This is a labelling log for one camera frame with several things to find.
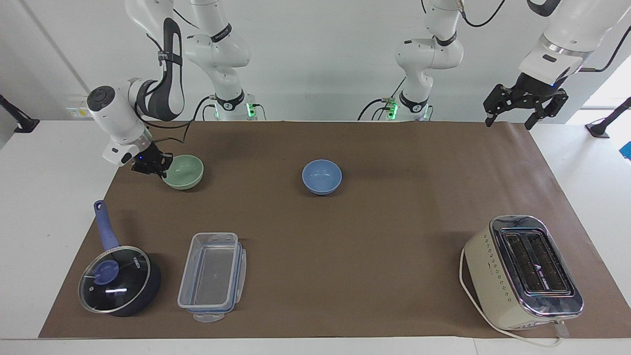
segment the metal rim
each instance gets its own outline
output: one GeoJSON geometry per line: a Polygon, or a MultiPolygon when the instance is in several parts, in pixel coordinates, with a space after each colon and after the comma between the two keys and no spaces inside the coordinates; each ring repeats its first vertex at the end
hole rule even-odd
{"type": "Polygon", "coordinates": [[[583,311],[583,307],[584,304],[581,305],[580,309],[577,310],[577,312],[575,314],[569,314],[569,315],[564,315],[564,314],[558,314],[558,313],[542,313],[541,311],[538,311],[536,309],[534,309],[530,304],[528,304],[526,302],[526,300],[523,298],[522,295],[522,291],[520,291],[518,288],[521,288],[518,285],[515,285],[513,279],[512,279],[512,275],[513,273],[509,270],[508,266],[505,264],[504,262],[504,257],[501,255],[500,252],[500,241],[498,239],[499,236],[499,232],[502,229],[497,229],[496,226],[494,225],[494,223],[498,220],[498,219],[502,219],[502,218],[512,218],[514,220],[517,219],[528,219],[529,223],[524,224],[524,225],[519,225],[517,227],[528,227],[528,228],[536,228],[536,229],[540,229],[542,231],[542,233],[546,236],[548,236],[548,241],[551,244],[552,248],[554,249],[554,251],[556,252],[559,262],[561,263],[561,266],[563,268],[563,270],[565,271],[569,282],[572,284],[572,287],[575,291],[575,295],[578,295],[578,297],[581,298],[581,302],[582,302],[582,296],[580,296],[579,291],[576,289],[576,286],[574,284],[574,279],[572,278],[571,273],[569,272],[565,261],[563,260],[562,255],[558,252],[558,248],[556,246],[556,243],[554,242],[554,240],[550,237],[550,232],[547,228],[547,226],[544,225],[544,223],[542,221],[540,221],[539,219],[537,219],[536,217],[533,216],[528,216],[528,215],[503,215],[503,216],[498,216],[494,219],[492,219],[489,222],[489,233],[492,236],[492,240],[493,240],[493,245],[495,247],[495,250],[498,253],[498,259],[500,261],[499,264],[501,264],[502,266],[502,270],[504,271],[504,274],[507,276],[507,281],[510,285],[510,288],[512,289],[512,292],[515,295],[515,298],[519,304],[519,306],[529,315],[534,316],[536,318],[542,319],[542,320],[550,320],[550,319],[571,319],[571,318],[575,318],[577,316],[580,315],[580,313],[583,311]]]}
{"type": "Polygon", "coordinates": [[[581,57],[583,59],[587,59],[589,57],[589,55],[594,52],[594,51],[591,51],[591,52],[578,52],[578,51],[572,51],[570,49],[560,47],[559,45],[556,45],[556,44],[550,42],[550,40],[548,40],[545,37],[545,35],[541,35],[541,37],[539,38],[539,42],[541,43],[541,45],[543,45],[543,47],[546,47],[546,49],[548,49],[549,51],[552,51],[554,53],[558,53],[558,54],[561,54],[561,55],[566,55],[566,56],[581,57]]]}
{"type": "Polygon", "coordinates": [[[112,248],[109,250],[104,251],[103,253],[101,253],[99,256],[97,256],[96,258],[94,258],[94,260],[92,260],[92,262],[88,265],[88,267],[85,268],[85,270],[83,271],[83,273],[81,274],[81,280],[79,281],[79,286],[77,288],[78,294],[79,294],[79,300],[81,301],[81,305],[88,311],[91,311],[92,313],[99,313],[99,314],[107,314],[107,313],[113,313],[116,311],[120,311],[121,309],[129,306],[133,301],[136,300],[136,298],[138,298],[138,296],[140,296],[141,293],[143,293],[144,289],[147,286],[147,283],[149,282],[149,277],[151,275],[151,260],[149,259],[149,256],[142,251],[139,248],[136,248],[135,246],[117,246],[116,248],[112,248]],[[138,253],[140,253],[140,255],[142,255],[144,257],[144,259],[147,261],[147,277],[144,280],[144,284],[141,287],[140,291],[138,291],[138,293],[136,293],[136,295],[129,300],[129,302],[127,302],[126,304],[123,304],[122,306],[118,307],[118,308],[114,308],[112,310],[95,310],[93,308],[90,307],[90,305],[88,305],[85,301],[85,299],[83,297],[81,297],[81,285],[83,284],[83,277],[85,276],[85,274],[92,268],[94,267],[94,265],[97,264],[97,262],[102,261],[102,258],[105,257],[108,254],[111,254],[115,251],[119,251],[119,250],[123,250],[123,249],[128,249],[128,250],[133,250],[133,251],[137,251],[138,253]]]}
{"type": "Polygon", "coordinates": [[[173,159],[175,160],[177,157],[193,157],[193,158],[195,158],[196,162],[199,162],[201,164],[201,171],[199,172],[199,175],[195,178],[195,180],[189,181],[188,183],[185,183],[185,184],[172,184],[172,183],[167,181],[167,178],[164,178],[164,177],[162,178],[162,181],[164,181],[167,185],[171,186],[172,188],[183,188],[183,187],[189,186],[191,184],[194,184],[196,181],[199,182],[201,180],[201,178],[204,176],[204,162],[202,162],[200,158],[196,157],[195,155],[191,155],[191,154],[177,155],[177,156],[173,157],[173,159]]]}

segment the saucepan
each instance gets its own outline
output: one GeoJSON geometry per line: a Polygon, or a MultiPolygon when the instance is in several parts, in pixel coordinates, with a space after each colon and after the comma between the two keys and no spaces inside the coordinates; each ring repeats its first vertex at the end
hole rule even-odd
{"type": "Polygon", "coordinates": [[[94,313],[131,316],[147,307],[160,289],[160,269],[144,251],[121,246],[102,200],[94,203],[105,251],[83,272],[79,299],[94,313]]]}

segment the white table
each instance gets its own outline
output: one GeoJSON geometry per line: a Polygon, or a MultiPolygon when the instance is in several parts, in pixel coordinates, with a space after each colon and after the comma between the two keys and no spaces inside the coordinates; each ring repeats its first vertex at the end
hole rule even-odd
{"type": "MultiPolygon", "coordinates": [[[[538,124],[534,139],[627,302],[631,166],[582,126],[538,124]]],[[[566,340],[540,349],[516,340],[377,339],[35,340],[116,167],[91,121],[42,121],[0,150],[0,354],[626,354],[631,339],[566,340]]]]}

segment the green bowl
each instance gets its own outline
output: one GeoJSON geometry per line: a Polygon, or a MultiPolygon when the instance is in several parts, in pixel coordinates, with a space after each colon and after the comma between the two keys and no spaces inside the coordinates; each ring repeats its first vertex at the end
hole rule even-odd
{"type": "Polygon", "coordinates": [[[173,158],[164,182],[176,190],[188,190],[201,181],[204,164],[194,155],[178,155],[173,158]]]}

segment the green indicator light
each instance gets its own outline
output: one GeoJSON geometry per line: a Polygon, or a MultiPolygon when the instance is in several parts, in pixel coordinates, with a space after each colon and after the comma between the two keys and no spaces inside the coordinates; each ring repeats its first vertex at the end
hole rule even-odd
{"type": "Polygon", "coordinates": [[[399,106],[397,104],[392,104],[390,108],[390,112],[388,112],[389,119],[396,119],[396,112],[399,110],[399,106]]]}
{"type": "Polygon", "coordinates": [[[246,103],[247,106],[247,113],[250,117],[254,117],[254,115],[256,114],[256,111],[254,110],[254,108],[252,107],[252,105],[250,105],[250,103],[246,103]]]}

